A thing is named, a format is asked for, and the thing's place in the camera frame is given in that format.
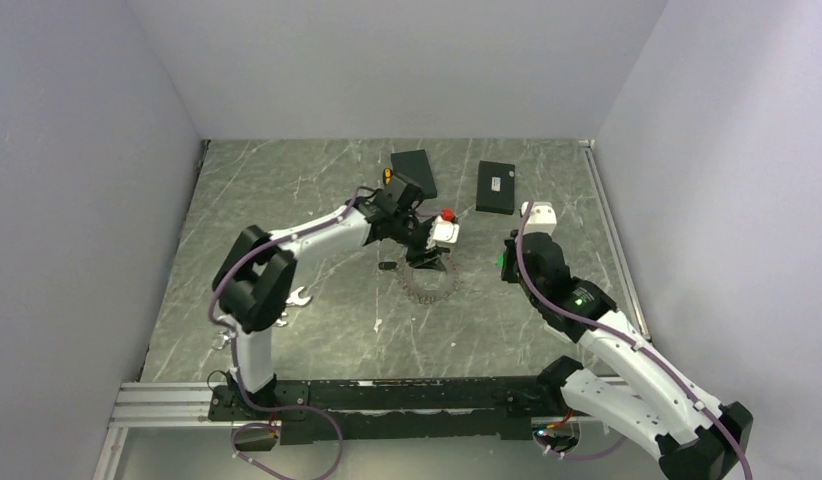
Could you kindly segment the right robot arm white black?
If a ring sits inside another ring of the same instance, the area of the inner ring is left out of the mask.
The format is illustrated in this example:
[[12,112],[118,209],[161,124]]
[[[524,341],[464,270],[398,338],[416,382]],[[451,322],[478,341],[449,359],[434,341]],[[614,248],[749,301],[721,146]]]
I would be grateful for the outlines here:
[[570,273],[549,234],[512,231],[504,245],[501,277],[524,290],[545,330],[595,355],[626,383],[615,387],[563,356],[537,377],[544,411],[570,408],[603,421],[652,456],[668,479],[723,479],[735,466],[751,478],[753,416],[742,403],[720,401],[672,366],[608,294]]

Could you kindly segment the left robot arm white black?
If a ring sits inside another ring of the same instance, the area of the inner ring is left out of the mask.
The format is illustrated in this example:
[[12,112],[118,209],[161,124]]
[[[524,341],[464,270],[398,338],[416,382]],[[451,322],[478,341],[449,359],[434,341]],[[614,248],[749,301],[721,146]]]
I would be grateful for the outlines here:
[[297,271],[313,262],[390,240],[405,249],[412,269],[445,266],[460,227],[442,210],[423,216],[422,189],[396,176],[380,188],[358,187],[336,210],[303,224],[242,230],[212,281],[208,319],[233,336],[230,375],[235,407],[251,420],[275,405],[273,326],[283,317]]

